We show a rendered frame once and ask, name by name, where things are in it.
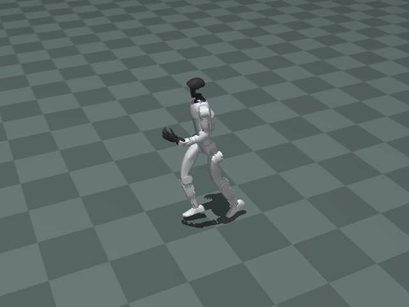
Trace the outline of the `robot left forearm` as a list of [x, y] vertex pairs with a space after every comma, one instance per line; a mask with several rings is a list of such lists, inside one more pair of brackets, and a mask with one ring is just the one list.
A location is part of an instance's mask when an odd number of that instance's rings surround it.
[[191, 138], [185, 138], [185, 142], [180, 141], [178, 142], [178, 144], [180, 146], [190, 146], [193, 145], [195, 143], [202, 143], [204, 140], [206, 140], [208, 138], [208, 135], [206, 133], [201, 134], [200, 136], [195, 135]]

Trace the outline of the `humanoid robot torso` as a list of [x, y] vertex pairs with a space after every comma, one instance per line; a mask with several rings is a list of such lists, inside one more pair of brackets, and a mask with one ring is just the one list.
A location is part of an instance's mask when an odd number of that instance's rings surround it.
[[[190, 115], [192, 117], [192, 121], [193, 121], [193, 124], [194, 124], [196, 134], [199, 136], [199, 132], [202, 130], [201, 121], [200, 121], [200, 117], [199, 117], [199, 107], [200, 106], [206, 106], [210, 110], [210, 105], [207, 102], [207, 100], [206, 100], [206, 102], [202, 102], [202, 101], [200, 101], [200, 99], [197, 100], [198, 103], [194, 103], [195, 99], [196, 98], [193, 98], [191, 100], [191, 103], [190, 103]], [[213, 149], [213, 148], [216, 149], [216, 151], [217, 151], [217, 145], [216, 145], [215, 141], [211, 139], [210, 135], [212, 135], [211, 111], [210, 111], [210, 117], [209, 117], [209, 136], [208, 136], [208, 139], [204, 140], [202, 143], [199, 143], [199, 147], [200, 147], [201, 151], [205, 155], [210, 155], [210, 150]]]

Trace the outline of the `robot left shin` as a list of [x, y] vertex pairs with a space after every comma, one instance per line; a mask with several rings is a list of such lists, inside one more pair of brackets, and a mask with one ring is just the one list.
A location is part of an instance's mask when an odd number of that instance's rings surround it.
[[225, 181], [222, 183], [222, 187], [221, 189], [218, 188], [218, 190], [222, 193], [222, 195], [232, 203], [232, 205], [234, 205], [234, 207], [236, 207], [238, 205], [235, 197], [234, 197], [234, 192], [231, 188], [231, 186], [229, 185], [229, 182]]

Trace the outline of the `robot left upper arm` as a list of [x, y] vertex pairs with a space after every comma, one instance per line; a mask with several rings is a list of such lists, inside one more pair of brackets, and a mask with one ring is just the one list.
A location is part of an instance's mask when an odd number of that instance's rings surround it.
[[201, 121], [202, 130], [199, 132], [199, 136], [206, 133], [209, 136], [209, 117], [210, 110], [206, 106], [199, 107], [199, 117]]

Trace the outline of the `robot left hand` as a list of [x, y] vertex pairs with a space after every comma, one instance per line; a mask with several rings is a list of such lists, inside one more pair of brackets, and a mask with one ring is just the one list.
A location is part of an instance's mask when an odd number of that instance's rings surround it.
[[[178, 145], [179, 140], [185, 142], [185, 139], [183, 139], [183, 138], [181, 138], [181, 137], [177, 137], [177, 135], [174, 134], [174, 132], [172, 131], [172, 129], [171, 129], [171, 128], [169, 128], [169, 129], [170, 129], [170, 131], [171, 131], [172, 133], [168, 132], [168, 131], [166, 130], [166, 128], [163, 129], [162, 137], [163, 137], [164, 139], [166, 139], [166, 140], [168, 140], [168, 141], [170, 141], [170, 142], [176, 142], [177, 145]], [[164, 130], [165, 130], [165, 131], [164, 131]]]

